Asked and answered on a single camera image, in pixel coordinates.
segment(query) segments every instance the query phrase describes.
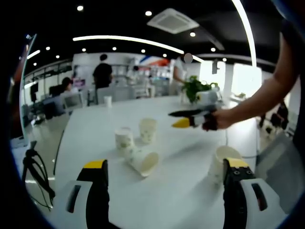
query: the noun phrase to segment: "black ceiling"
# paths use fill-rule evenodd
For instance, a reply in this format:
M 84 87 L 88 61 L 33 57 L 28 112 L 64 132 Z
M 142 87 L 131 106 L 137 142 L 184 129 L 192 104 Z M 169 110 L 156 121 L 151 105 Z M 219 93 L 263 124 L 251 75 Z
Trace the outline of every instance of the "black ceiling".
M 32 51 L 41 53 L 28 61 L 26 72 L 33 71 L 48 63 L 71 58 L 80 53 L 82 48 L 87 52 L 116 52 L 141 53 L 162 56 L 167 53 L 169 58 L 175 58 L 176 53 L 146 44 L 117 41 L 91 40 L 73 42 L 72 38 L 86 35 L 122 35 L 148 39 L 164 43 L 192 54 L 211 53 L 214 45 L 207 39 L 204 30 L 212 34 L 222 43 L 225 50 L 216 53 L 239 54 L 250 56 L 247 37 L 241 19 L 231 0 L 188 0 L 188 1 L 159 1 L 137 3 L 133 1 L 44 1 L 21 3 L 22 6 L 12 7 L 15 21 L 13 42 L 21 45 L 16 59 L 21 53 L 22 41 L 26 34 L 37 33 L 37 39 Z M 255 41 L 257 57 L 276 62 L 279 46 L 281 16 L 268 0 L 243 0 Z M 84 10 L 76 10 L 83 5 Z M 147 10 L 153 15 L 166 8 L 173 8 L 189 16 L 200 24 L 195 28 L 196 37 L 190 37 L 190 31 L 170 34 L 147 26 L 151 17 L 145 16 Z

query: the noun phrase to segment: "white table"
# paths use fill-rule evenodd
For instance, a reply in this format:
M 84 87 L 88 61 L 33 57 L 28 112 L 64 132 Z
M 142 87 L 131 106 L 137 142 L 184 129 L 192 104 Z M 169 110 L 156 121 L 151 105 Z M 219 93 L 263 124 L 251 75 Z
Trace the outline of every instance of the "white table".
M 225 131 L 172 128 L 177 118 L 167 114 L 181 109 L 189 107 L 182 106 L 179 97 L 160 97 L 114 103 L 113 108 L 75 110 L 59 148 L 56 191 L 76 180 L 86 163 L 107 158 L 113 224 L 125 229 L 222 228 L 223 188 L 210 186 L 206 175 L 212 154 L 225 144 Z M 144 117 L 158 121 L 157 141 L 151 147 L 161 158 L 147 178 L 118 158 L 114 140 L 114 130 L 122 126 L 129 126 L 137 138 Z M 256 154 L 254 122 L 248 120 L 228 130 L 229 146 L 243 156 Z M 255 158 L 246 161 L 254 170 Z

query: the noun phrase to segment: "green plant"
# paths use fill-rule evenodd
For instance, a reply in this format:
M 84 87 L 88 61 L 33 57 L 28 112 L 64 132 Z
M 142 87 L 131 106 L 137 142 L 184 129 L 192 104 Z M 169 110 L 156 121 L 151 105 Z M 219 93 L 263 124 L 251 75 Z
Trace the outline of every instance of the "green plant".
M 185 82 L 182 90 L 185 90 L 186 96 L 189 98 L 191 103 L 195 103 L 197 101 L 196 93 L 197 92 L 204 92 L 209 91 L 212 89 L 212 85 L 218 87 L 218 83 L 211 83 L 202 84 L 200 81 L 197 80 L 196 75 L 192 75 L 187 82 Z

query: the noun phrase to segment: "air conditioning vent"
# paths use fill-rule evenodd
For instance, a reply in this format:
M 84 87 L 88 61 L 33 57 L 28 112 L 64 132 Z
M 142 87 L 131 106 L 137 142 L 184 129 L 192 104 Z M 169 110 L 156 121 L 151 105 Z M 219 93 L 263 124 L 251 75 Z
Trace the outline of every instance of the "air conditioning vent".
M 172 34 L 191 30 L 199 26 L 197 22 L 174 9 L 162 11 L 154 16 L 147 25 Z

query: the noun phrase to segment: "white paper cup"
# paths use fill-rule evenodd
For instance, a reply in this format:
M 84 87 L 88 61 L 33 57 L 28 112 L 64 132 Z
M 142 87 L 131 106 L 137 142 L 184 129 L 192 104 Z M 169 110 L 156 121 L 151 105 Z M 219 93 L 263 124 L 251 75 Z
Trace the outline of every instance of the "white paper cup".
M 242 159 L 239 152 L 229 146 L 219 147 L 213 155 L 208 177 L 215 185 L 221 185 L 224 181 L 224 159 L 228 157 Z
M 106 107 L 112 107 L 112 97 L 104 96 L 104 103 L 105 103 Z
M 159 155 L 146 147 L 130 149 L 124 157 L 143 177 L 149 176 L 159 162 Z
M 152 118 L 144 118 L 140 121 L 140 134 L 144 143 L 150 144 L 156 139 L 157 121 Z
M 133 149 L 135 146 L 131 129 L 122 127 L 115 130 L 115 143 L 120 156 Z

